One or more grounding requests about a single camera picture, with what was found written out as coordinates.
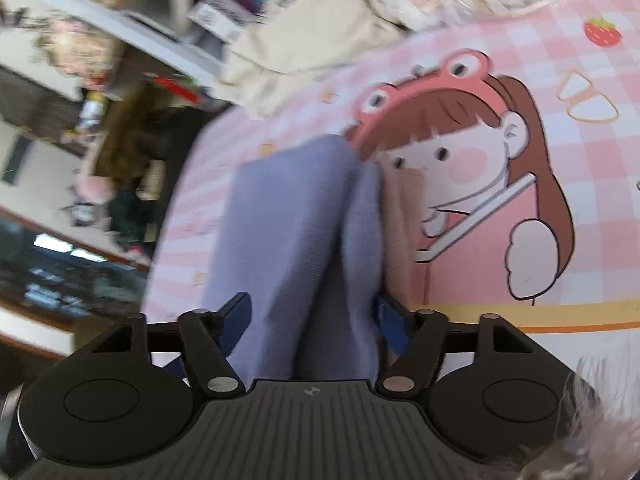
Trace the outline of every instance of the cartoon girl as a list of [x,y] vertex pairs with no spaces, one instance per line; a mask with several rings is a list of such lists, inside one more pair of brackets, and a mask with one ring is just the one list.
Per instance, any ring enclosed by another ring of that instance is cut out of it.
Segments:
[[424,172],[417,304],[531,304],[574,250],[533,97],[491,68],[485,54],[463,50],[380,85],[346,133],[363,158],[385,150]]

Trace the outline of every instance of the pink cheek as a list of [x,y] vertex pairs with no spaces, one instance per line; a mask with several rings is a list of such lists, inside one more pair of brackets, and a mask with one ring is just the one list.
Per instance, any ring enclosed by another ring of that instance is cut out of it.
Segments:
[[487,154],[479,148],[462,148],[451,153],[446,162],[449,178],[458,184],[469,184],[486,170]]

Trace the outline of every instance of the ribbed black surface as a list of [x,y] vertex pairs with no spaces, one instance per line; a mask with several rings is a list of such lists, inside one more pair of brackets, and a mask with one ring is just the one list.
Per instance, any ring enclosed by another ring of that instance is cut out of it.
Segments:
[[182,439],[155,456],[103,469],[42,459],[20,478],[475,480],[481,473],[431,433],[414,405],[381,399],[364,381],[261,381],[241,399],[208,404]]

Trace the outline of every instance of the strawberry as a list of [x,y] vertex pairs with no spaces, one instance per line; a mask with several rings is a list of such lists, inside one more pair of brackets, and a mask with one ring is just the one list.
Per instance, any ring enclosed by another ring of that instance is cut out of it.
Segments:
[[617,46],[622,41],[622,34],[616,26],[603,18],[593,18],[586,22],[584,34],[591,43],[597,46]]

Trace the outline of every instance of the lavender cloth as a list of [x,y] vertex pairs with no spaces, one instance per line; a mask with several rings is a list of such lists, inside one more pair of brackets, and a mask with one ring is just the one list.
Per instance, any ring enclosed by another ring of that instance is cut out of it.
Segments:
[[245,384],[376,378],[379,194],[379,166],[338,136],[238,171],[205,305],[251,295],[251,323],[229,357]]

